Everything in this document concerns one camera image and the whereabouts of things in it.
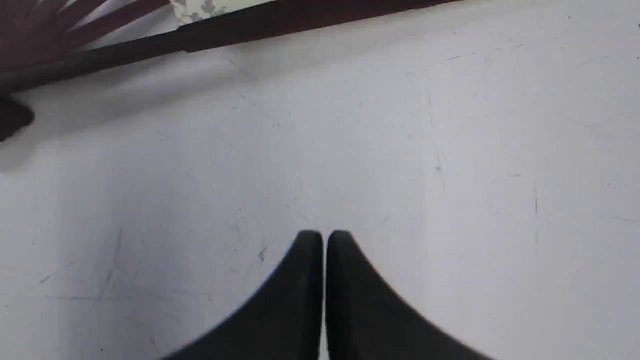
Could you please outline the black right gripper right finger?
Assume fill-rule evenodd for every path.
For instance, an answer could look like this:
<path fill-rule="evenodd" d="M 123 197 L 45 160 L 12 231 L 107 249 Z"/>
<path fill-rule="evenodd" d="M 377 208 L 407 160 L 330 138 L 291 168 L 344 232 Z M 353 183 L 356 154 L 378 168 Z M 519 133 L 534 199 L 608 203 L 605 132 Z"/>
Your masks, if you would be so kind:
<path fill-rule="evenodd" d="M 325 308 L 332 360 L 486 358 L 407 304 L 348 231 L 334 231 L 327 240 Z"/>

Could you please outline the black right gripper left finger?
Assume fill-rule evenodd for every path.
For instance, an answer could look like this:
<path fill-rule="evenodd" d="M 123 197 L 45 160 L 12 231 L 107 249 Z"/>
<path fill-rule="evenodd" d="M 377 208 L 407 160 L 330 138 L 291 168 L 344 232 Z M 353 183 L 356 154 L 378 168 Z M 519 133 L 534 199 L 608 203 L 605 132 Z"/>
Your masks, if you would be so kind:
<path fill-rule="evenodd" d="M 322 235 L 304 230 L 242 307 L 171 360 L 317 360 L 324 301 Z"/>

